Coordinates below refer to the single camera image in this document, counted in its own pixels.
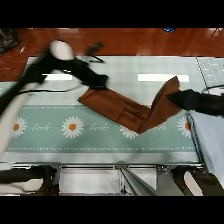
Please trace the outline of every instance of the reddish brown wooden surface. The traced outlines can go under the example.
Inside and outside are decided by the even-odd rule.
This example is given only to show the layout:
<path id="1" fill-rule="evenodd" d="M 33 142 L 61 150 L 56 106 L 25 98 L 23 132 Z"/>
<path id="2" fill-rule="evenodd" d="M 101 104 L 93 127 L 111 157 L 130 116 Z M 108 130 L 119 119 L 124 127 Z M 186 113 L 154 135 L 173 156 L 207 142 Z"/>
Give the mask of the reddish brown wooden surface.
<path id="1" fill-rule="evenodd" d="M 215 28 L 177 28 L 175 33 L 162 28 L 20 28 L 17 33 L 19 46 L 0 56 L 0 81 L 16 80 L 28 57 L 54 39 L 67 41 L 77 54 L 100 41 L 99 55 L 224 57 L 224 30 Z"/>

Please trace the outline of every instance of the robotic arm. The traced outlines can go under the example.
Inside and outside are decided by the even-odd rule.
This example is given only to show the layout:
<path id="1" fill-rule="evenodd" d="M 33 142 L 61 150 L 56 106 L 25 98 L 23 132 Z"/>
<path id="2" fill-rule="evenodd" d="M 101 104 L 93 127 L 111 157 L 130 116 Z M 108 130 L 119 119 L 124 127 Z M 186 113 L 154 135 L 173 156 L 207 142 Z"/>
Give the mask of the robotic arm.
<path id="1" fill-rule="evenodd" d="M 106 89 L 107 75 L 98 75 L 89 64 L 75 57 L 69 44 L 56 40 L 25 69 L 18 81 L 0 97 L 0 157 L 6 150 L 17 114 L 29 97 L 53 70 L 60 70 L 78 78 L 91 89 Z"/>

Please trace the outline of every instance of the white flower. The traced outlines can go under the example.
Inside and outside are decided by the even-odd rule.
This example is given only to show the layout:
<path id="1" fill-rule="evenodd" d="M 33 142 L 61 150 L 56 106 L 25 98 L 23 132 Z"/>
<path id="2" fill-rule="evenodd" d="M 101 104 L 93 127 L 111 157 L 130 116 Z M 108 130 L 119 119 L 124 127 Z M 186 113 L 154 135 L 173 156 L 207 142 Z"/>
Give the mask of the white flower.
<path id="1" fill-rule="evenodd" d="M 131 131 L 122 125 L 120 125 L 120 131 L 123 131 L 123 135 L 125 135 L 126 138 L 135 138 L 138 136 L 138 133 Z"/>
<path id="2" fill-rule="evenodd" d="M 81 131 L 83 130 L 83 126 L 83 121 L 78 117 L 69 117 L 65 122 L 63 122 L 63 135 L 66 135 L 66 138 L 75 138 L 76 136 L 82 134 Z"/>
<path id="3" fill-rule="evenodd" d="M 23 131 L 27 128 L 27 122 L 25 119 L 22 119 L 21 117 L 16 118 L 16 122 L 14 126 L 12 127 L 12 138 L 17 138 L 20 135 L 23 134 Z"/>
<path id="4" fill-rule="evenodd" d="M 182 131 L 182 135 L 191 138 L 191 124 L 187 121 L 186 117 L 179 119 L 177 127 L 179 131 Z"/>

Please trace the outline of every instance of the yellow flower center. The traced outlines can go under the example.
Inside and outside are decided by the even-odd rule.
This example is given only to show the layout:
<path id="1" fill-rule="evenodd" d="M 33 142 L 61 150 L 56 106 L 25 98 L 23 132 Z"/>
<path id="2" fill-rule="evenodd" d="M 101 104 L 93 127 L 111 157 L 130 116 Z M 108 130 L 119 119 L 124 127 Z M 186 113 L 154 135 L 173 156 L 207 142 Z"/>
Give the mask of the yellow flower center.
<path id="1" fill-rule="evenodd" d="M 70 129 L 71 131 L 74 131 L 74 130 L 76 129 L 76 124 L 70 124 L 70 125 L 69 125 L 69 129 Z"/>
<path id="2" fill-rule="evenodd" d="M 13 130 L 17 131 L 19 129 L 19 124 L 15 124 Z"/>
<path id="3" fill-rule="evenodd" d="M 190 123 L 186 123 L 185 124 L 185 128 L 190 131 L 191 130 L 191 124 Z"/>

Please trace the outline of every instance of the brown leather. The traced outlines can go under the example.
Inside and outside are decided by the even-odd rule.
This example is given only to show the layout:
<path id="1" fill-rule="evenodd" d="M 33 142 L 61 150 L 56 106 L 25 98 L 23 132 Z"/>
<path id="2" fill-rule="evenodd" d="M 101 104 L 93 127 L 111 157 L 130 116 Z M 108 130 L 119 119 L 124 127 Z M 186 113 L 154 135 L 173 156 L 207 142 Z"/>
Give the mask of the brown leather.
<path id="1" fill-rule="evenodd" d="M 166 95 L 179 91 L 177 77 L 168 80 L 148 108 L 111 90 L 88 89 L 78 101 L 137 133 L 143 133 L 179 113 L 181 109 Z"/>

